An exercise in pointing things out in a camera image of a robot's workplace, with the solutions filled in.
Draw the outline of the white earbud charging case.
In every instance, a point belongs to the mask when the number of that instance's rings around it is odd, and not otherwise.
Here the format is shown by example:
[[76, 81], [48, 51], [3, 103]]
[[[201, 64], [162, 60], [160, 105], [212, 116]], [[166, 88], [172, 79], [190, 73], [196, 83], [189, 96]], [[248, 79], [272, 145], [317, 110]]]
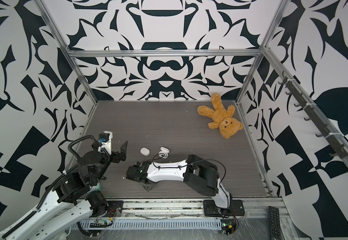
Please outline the white earbud charging case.
[[169, 157], [170, 150], [165, 147], [160, 148], [159, 157], [162, 159], [167, 159]]

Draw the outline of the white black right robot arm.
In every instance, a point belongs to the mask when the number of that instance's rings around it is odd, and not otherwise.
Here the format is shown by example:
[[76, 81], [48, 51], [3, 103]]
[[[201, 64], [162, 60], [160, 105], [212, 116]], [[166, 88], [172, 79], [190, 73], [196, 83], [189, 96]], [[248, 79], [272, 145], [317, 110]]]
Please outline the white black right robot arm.
[[128, 168], [126, 179], [138, 182], [148, 192], [161, 181], [183, 182], [198, 194], [211, 197], [217, 208], [226, 211], [231, 207], [232, 195], [222, 185], [224, 177], [213, 162], [196, 155], [175, 163], [138, 162]]

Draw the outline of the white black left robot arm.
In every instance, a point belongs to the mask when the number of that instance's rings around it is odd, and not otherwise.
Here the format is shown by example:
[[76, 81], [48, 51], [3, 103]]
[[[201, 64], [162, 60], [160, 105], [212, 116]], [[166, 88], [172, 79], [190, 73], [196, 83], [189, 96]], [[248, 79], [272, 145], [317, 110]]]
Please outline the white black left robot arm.
[[72, 141], [68, 151], [76, 164], [48, 186], [35, 207], [0, 231], [0, 240], [48, 239], [81, 220], [113, 212], [100, 182], [110, 164], [127, 159], [128, 142], [114, 152], [112, 137], [112, 132], [104, 131], [98, 140], [86, 135]]

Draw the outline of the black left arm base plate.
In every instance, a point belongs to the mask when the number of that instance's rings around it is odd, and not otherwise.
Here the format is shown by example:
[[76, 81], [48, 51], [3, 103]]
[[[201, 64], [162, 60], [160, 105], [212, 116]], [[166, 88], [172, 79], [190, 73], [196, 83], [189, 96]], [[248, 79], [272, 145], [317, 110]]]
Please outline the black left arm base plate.
[[108, 206], [106, 207], [106, 214], [107, 215], [114, 215], [116, 213], [122, 213], [123, 212], [123, 205], [124, 201], [120, 200], [112, 200], [107, 201]]

